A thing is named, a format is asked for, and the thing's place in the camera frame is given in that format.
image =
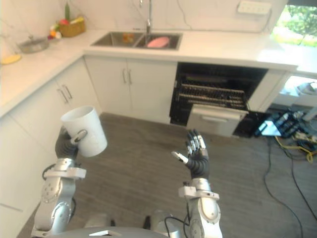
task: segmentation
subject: white tile wall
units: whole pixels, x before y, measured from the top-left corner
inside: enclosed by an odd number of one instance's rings
[[[260,31],[268,16],[237,13],[240,0],[178,0],[188,24],[194,30]],[[287,0],[256,0],[272,3],[272,14],[266,32],[275,25]],[[145,28],[148,17],[148,0],[68,0],[71,16],[83,14],[88,29]],[[177,0],[152,0],[153,28],[189,29]],[[15,29],[1,22],[3,34],[10,34],[14,41],[26,39],[26,30],[37,36],[48,35],[49,27],[63,18],[66,0],[2,0],[1,18]],[[7,45],[1,40],[1,55]]]

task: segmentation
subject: wicker basket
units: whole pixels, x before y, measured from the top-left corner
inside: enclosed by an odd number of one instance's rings
[[[77,36],[86,31],[85,22],[76,22],[69,25],[59,25],[59,30],[63,37],[73,37]]]

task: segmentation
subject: dishwasher drawer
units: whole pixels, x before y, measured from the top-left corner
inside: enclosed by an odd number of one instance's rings
[[[187,128],[229,137],[247,113],[242,110],[194,104]]]

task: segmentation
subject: white mug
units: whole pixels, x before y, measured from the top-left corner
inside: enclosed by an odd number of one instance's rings
[[[87,135],[78,143],[79,152],[84,157],[98,155],[107,147],[107,139],[94,107],[75,108],[60,119],[72,138],[81,130],[87,131]]]

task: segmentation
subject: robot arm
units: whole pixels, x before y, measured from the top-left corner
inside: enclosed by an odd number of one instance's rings
[[[202,136],[190,131],[186,142],[188,157],[172,152],[191,172],[192,182],[179,189],[179,196],[189,201],[191,238],[222,238],[219,227],[219,195],[211,191],[209,184],[209,157]]]
[[[66,230],[71,217],[71,202],[75,192],[75,180],[83,179],[86,170],[75,167],[78,142],[87,135],[85,130],[70,138],[62,127],[55,145],[57,162],[44,174],[40,206],[35,214],[33,238],[43,238]]]

